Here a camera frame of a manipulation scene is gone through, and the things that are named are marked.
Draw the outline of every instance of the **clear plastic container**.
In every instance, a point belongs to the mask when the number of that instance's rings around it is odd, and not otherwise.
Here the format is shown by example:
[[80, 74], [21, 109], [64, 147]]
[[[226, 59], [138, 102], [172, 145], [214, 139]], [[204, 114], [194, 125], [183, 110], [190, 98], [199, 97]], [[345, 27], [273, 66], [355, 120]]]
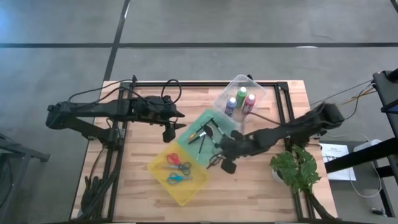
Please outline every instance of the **clear plastic container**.
[[256, 96], [256, 102], [251, 110], [252, 112], [255, 112], [259, 102], [266, 97], [266, 90], [245, 75], [238, 75], [235, 77], [231, 83], [225, 87], [223, 92], [217, 96], [213, 103], [214, 109], [218, 113], [223, 114], [225, 117], [233, 121], [237, 127], [239, 127], [240, 124], [246, 119], [246, 114], [243, 113], [243, 106], [241, 108], [235, 108], [231, 116], [225, 114], [225, 108], [227, 101], [231, 97], [236, 98], [239, 89], [242, 87], [245, 87], [247, 90], [246, 97], [248, 97], [250, 94], [254, 94]]

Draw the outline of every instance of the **scissor handle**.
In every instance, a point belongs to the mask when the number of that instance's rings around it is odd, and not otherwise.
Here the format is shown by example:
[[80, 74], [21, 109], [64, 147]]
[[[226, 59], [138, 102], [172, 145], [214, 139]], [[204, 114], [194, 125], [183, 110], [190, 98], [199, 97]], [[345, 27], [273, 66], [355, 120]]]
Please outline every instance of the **scissor handle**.
[[169, 184], [177, 184], [184, 178], [178, 175], [176, 172], [171, 172], [169, 178], [167, 178], [167, 183]]
[[180, 170], [182, 171], [182, 173], [184, 174], [184, 175], [190, 175], [191, 174], [191, 163], [190, 162], [186, 162], [186, 163], [184, 163], [184, 164], [182, 164], [182, 165], [180, 165]]
[[186, 163], [182, 164], [182, 166], [184, 166], [187, 169], [191, 169], [192, 164], [190, 162], [186, 162]]
[[167, 159], [167, 162], [170, 164], [180, 165], [180, 161], [178, 159], [177, 153], [171, 153], [171, 154], [167, 155], [166, 159]]

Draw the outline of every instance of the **gray floor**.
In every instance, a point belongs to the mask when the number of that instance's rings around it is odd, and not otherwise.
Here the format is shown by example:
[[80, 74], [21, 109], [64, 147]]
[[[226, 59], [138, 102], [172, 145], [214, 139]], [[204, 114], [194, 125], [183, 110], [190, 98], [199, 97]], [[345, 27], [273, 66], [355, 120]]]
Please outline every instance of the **gray floor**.
[[[112, 42], [123, 0], [2, 0], [0, 43]], [[136, 0], [121, 42], [397, 42], [398, 14], [389, 0]], [[111, 49], [0, 49], [0, 133], [42, 152], [32, 162], [13, 223], [67, 220], [87, 141], [45, 127], [48, 104], [101, 85]], [[111, 80], [305, 80], [310, 102], [398, 67], [398, 48], [119, 49]], [[341, 103], [361, 88], [332, 98]], [[98, 93], [82, 96], [82, 101]], [[357, 113], [331, 135], [362, 141], [393, 136], [377, 95], [360, 99]], [[341, 108], [348, 116], [354, 104]], [[396, 183], [386, 180], [398, 204]], [[333, 187], [344, 220], [386, 223], [371, 215], [379, 197], [363, 199]]]

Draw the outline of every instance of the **white pot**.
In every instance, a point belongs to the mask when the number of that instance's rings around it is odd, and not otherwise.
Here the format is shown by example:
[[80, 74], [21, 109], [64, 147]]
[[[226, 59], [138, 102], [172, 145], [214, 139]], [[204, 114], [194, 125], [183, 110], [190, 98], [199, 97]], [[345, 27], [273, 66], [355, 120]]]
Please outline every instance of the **white pot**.
[[282, 180], [282, 178], [280, 178], [278, 173], [275, 172], [274, 170], [272, 170], [272, 176], [276, 180], [276, 182], [278, 182], [278, 183], [283, 183], [284, 182], [284, 180]]

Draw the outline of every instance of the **paper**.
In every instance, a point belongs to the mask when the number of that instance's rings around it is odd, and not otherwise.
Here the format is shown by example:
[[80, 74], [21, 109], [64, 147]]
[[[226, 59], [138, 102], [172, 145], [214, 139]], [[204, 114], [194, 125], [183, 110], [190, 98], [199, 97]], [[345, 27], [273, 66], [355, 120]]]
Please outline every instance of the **paper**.
[[[341, 156], [348, 155], [348, 148], [345, 145], [336, 144], [320, 144], [322, 146], [323, 162], [332, 161]], [[332, 172], [328, 174], [329, 180], [349, 180], [351, 173], [351, 180], [356, 180], [354, 169], [352, 167]]]

